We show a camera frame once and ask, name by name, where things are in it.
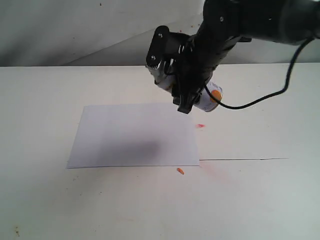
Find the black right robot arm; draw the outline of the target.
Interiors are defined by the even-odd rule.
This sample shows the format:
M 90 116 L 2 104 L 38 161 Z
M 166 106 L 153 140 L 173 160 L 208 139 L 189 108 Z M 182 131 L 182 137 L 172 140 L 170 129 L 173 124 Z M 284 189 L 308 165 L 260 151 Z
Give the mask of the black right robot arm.
M 296 45 L 283 89 L 288 89 L 301 51 L 320 36 L 317 0 L 207 0 L 203 21 L 194 35 L 171 32 L 161 25 L 154 31 L 146 68 L 154 83 L 169 92 L 178 111 L 193 107 L 211 112 L 222 105 L 222 89 L 211 82 L 214 70 L 237 43 L 253 39 Z

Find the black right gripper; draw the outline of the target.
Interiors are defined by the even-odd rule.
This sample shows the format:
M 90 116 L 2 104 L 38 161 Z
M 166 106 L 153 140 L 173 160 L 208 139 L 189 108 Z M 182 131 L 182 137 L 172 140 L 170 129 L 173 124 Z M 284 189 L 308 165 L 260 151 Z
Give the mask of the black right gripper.
M 154 31 L 146 65 L 156 67 L 162 60 L 174 60 L 173 104 L 178 112 L 189 114 L 224 57 L 224 30 L 201 25 L 196 34 L 188 35 L 161 25 Z

